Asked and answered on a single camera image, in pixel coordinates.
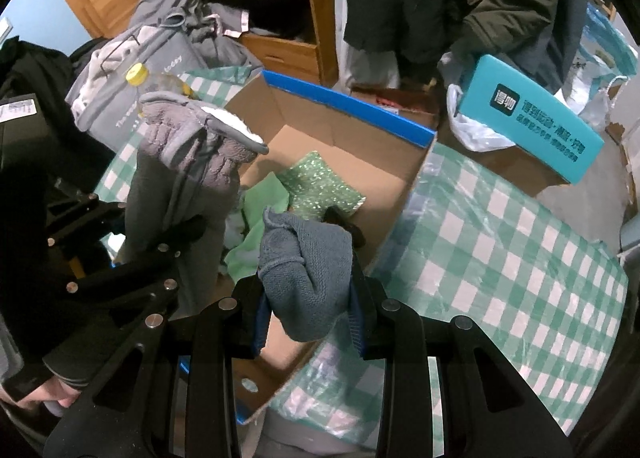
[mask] person's hand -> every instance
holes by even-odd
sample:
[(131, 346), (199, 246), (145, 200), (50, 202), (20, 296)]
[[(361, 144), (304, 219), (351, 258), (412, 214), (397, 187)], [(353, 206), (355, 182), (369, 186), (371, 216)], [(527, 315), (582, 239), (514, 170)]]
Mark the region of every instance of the person's hand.
[(57, 401), (63, 408), (68, 408), (76, 401), (78, 396), (80, 396), (80, 391), (66, 385), (57, 377), (51, 377), (39, 388), (32, 391), (17, 403), (12, 401), (5, 390), (0, 388), (0, 400), (11, 406), (17, 406), (27, 411), (35, 411), (41, 402), (47, 400)]

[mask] blue box edge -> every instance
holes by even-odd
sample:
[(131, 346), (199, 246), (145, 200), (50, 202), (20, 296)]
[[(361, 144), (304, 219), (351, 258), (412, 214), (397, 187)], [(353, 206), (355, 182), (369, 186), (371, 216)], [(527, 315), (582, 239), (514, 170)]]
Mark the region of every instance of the blue box edge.
[(419, 148), (428, 148), (435, 138), (435, 131), (368, 102), (359, 101), (348, 95), (324, 88), (324, 86), (270, 70), (263, 70), (262, 75), (265, 82), (273, 88), (335, 108), (358, 120), (394, 134)]

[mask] floor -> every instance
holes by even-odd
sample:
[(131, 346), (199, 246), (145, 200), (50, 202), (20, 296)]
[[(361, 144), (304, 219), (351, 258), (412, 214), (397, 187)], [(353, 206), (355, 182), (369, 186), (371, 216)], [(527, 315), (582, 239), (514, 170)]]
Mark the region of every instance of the floor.
[(629, 194), (620, 148), (608, 134), (602, 138), (602, 151), (580, 183), (548, 187), (537, 198), (582, 237), (602, 240), (616, 254)]

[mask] blue plastic bag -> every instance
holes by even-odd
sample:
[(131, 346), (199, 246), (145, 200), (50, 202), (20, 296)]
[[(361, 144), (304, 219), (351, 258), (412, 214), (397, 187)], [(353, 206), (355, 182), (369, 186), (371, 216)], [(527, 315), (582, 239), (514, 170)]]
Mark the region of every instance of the blue plastic bag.
[(613, 79), (629, 79), (637, 72), (638, 53), (608, 17), (589, 4), (580, 46), (562, 87), (569, 108), (579, 114)]

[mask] shipping box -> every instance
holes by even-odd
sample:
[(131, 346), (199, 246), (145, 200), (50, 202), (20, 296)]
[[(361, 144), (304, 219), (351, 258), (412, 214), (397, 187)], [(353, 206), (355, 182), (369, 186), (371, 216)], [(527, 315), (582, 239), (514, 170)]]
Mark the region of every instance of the shipping box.
[[(351, 217), (367, 241), (358, 251), (366, 267), (402, 210), (434, 132), (377, 106), (266, 70), (226, 108), (270, 149), (268, 155), (242, 168), (243, 185), (252, 186), (269, 172), (283, 171), (318, 151), (348, 185), (366, 196)], [(222, 280), (216, 299), (231, 289), (232, 284)], [(234, 361), (236, 399), (246, 419), (268, 403), (315, 347), (316, 343), (291, 340), (272, 316), (260, 356), (254, 361)], [(244, 387), (244, 378), (257, 391)]]

